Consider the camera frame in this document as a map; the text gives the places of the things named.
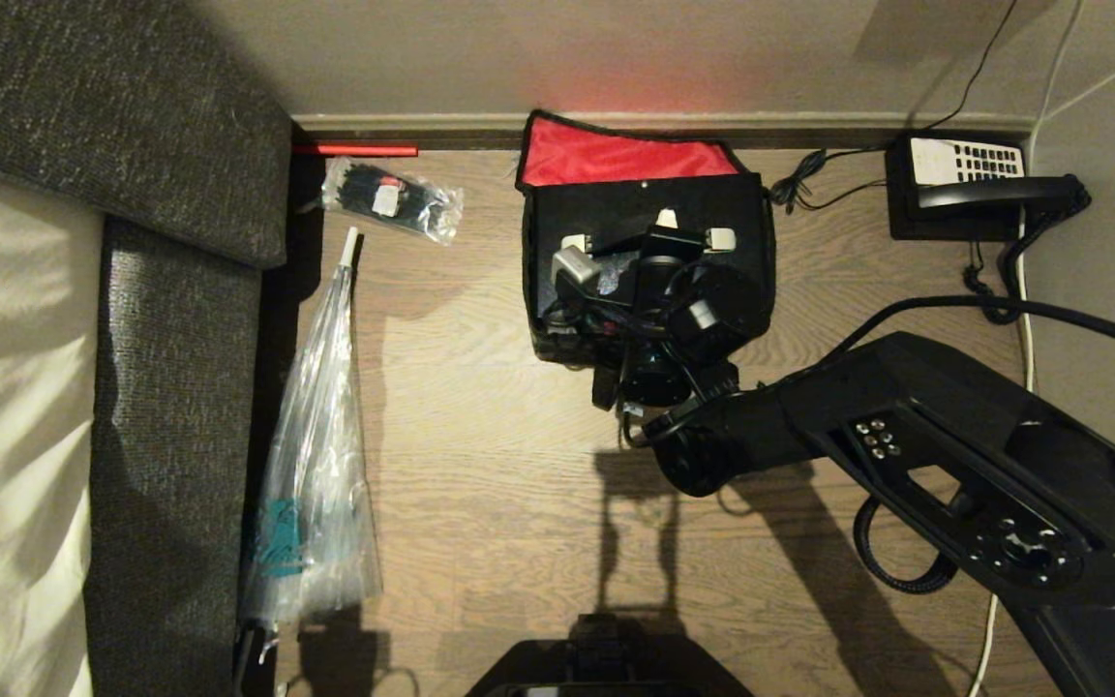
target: plastic bag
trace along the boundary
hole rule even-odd
[[[448,245],[464,216],[464,190],[404,178],[351,157],[336,157],[321,186],[321,206],[376,217]]]
[[[381,590],[350,321],[358,241],[350,229],[288,376],[246,564],[244,622],[274,629]]]

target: floor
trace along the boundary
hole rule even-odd
[[[739,156],[770,182],[803,154]],[[453,246],[327,215],[322,278],[347,225],[367,234],[357,351],[385,594],[284,632],[278,678],[289,694],[465,694],[514,643],[563,638],[599,606],[686,631],[759,696],[964,694],[987,592],[964,575],[928,597],[878,583],[849,538],[863,493],[840,468],[817,462],[718,497],[675,495],[647,452],[620,448],[613,416],[590,403],[589,371],[532,356],[515,157],[462,151],[386,165],[465,190]],[[813,200],[882,176],[879,155],[837,159],[811,182]],[[890,301],[961,291],[966,248],[892,242],[882,188],[778,211],[775,229],[777,308],[772,330],[735,357],[745,385],[817,360]],[[301,337],[319,294],[304,303]],[[889,329],[1021,379],[1016,331],[973,310],[910,312]],[[932,548],[889,513],[876,519],[885,567],[921,572]],[[1005,612],[986,688],[1057,694]]]

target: black telephone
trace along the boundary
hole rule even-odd
[[[1009,242],[1019,213],[1065,217],[1080,210],[1075,176],[1026,176],[1016,144],[902,136],[884,152],[893,239]]]

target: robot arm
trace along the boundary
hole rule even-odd
[[[1115,445],[969,356],[894,333],[644,436],[690,495],[828,456],[999,597],[1063,693],[1115,694]]]

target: gray cushion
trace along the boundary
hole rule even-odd
[[[224,697],[261,272],[109,217],[101,278],[94,693]]]
[[[0,0],[0,175],[269,268],[290,128],[182,1]]]

